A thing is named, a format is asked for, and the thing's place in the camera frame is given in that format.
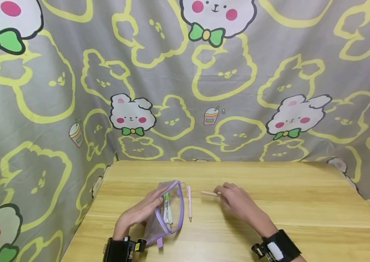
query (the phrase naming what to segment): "table surface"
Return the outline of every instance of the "table surface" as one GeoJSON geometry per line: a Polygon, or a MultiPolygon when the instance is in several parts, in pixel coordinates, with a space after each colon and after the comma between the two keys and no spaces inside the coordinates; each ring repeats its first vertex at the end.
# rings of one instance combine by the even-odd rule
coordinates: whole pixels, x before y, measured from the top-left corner
{"type": "MultiPolygon", "coordinates": [[[[250,251],[260,241],[256,232],[224,215],[218,198],[200,193],[227,181],[245,188],[308,262],[370,262],[370,207],[325,163],[129,161],[108,171],[62,261],[102,261],[119,215],[158,182],[174,179],[191,186],[192,223],[185,201],[182,231],[165,239],[161,250],[153,245],[135,253],[134,261],[258,261],[250,251]]],[[[130,234],[137,240],[143,226],[130,234]]]]}

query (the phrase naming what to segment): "gray curtain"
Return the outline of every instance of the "gray curtain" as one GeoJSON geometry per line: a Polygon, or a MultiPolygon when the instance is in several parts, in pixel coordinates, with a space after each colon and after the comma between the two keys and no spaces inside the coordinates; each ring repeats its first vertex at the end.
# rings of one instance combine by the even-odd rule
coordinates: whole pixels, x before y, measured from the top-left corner
{"type": "Polygon", "coordinates": [[[59,261],[117,159],[328,162],[370,205],[370,0],[0,1],[0,262],[59,261]]]}

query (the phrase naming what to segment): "pen clip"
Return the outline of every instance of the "pen clip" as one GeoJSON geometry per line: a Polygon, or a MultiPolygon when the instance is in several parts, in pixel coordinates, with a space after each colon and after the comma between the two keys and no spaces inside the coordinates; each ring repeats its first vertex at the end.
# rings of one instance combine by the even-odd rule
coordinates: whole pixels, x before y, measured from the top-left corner
{"type": "Polygon", "coordinates": [[[190,191],[191,191],[191,186],[187,186],[187,187],[186,187],[186,196],[187,196],[188,198],[190,198],[190,196],[189,196],[190,191]]]}

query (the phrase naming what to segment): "mesh pencil pouch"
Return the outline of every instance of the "mesh pencil pouch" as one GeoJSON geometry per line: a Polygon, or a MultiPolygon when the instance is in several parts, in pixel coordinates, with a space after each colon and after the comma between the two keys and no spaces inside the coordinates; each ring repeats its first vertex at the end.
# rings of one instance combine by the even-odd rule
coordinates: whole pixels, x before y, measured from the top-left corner
{"type": "Polygon", "coordinates": [[[184,197],[180,187],[180,181],[161,182],[158,188],[168,187],[161,195],[163,203],[154,210],[147,219],[144,231],[144,240],[147,245],[157,242],[157,246],[163,246],[163,237],[176,233],[182,228],[184,221],[184,197]]]}

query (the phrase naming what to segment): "pen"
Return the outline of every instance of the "pen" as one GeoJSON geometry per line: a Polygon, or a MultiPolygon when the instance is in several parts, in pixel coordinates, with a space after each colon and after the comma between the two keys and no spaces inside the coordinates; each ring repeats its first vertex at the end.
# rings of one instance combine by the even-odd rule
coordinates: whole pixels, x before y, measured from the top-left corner
{"type": "Polygon", "coordinates": [[[213,192],[207,192],[207,191],[201,191],[201,194],[203,195],[207,195],[207,196],[214,196],[214,197],[220,197],[221,194],[218,194],[218,193],[213,193],[213,192]]]}
{"type": "Polygon", "coordinates": [[[167,224],[168,223],[168,217],[167,217],[167,197],[166,194],[163,195],[163,221],[167,224]]]}
{"type": "Polygon", "coordinates": [[[189,221],[192,222],[192,196],[191,196],[191,186],[187,187],[188,192],[188,207],[189,207],[189,221]]]}
{"type": "Polygon", "coordinates": [[[166,199],[167,199],[167,223],[170,225],[170,228],[172,228],[173,216],[172,216],[172,210],[170,209],[169,193],[166,193],[166,199]]]}

